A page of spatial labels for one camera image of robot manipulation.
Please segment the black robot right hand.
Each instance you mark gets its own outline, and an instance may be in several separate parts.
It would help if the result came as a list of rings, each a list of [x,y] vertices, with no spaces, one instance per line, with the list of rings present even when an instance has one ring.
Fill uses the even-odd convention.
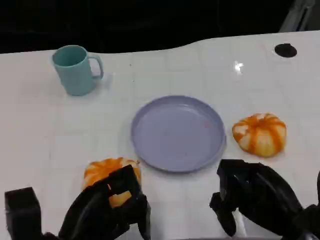
[[[269,166],[222,159],[217,175],[219,191],[213,193],[209,206],[230,237],[237,230],[235,210],[279,236],[288,234],[293,219],[303,211],[290,185]]]

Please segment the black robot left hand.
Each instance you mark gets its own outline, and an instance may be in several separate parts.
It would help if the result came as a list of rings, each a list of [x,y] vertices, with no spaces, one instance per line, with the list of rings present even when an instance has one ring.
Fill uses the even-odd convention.
[[[151,238],[151,207],[131,165],[85,188],[67,211],[61,240],[115,240],[137,224],[144,240]]]

